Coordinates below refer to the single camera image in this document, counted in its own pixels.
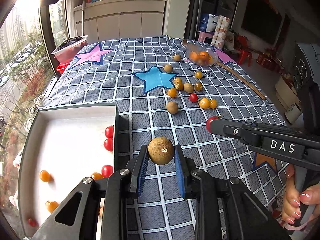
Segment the right hand painted nails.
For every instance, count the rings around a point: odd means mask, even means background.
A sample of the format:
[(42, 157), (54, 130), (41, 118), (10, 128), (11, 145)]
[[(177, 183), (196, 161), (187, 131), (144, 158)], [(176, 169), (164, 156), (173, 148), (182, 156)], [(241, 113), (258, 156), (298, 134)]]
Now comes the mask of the right hand painted nails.
[(293, 225), (295, 219), (301, 217), (300, 204), (315, 205), (313, 215), (319, 217), (319, 184), (307, 188), (302, 193), (295, 187), (295, 168), (289, 164), (286, 169), (286, 190), (283, 198), (281, 218), (287, 224)]

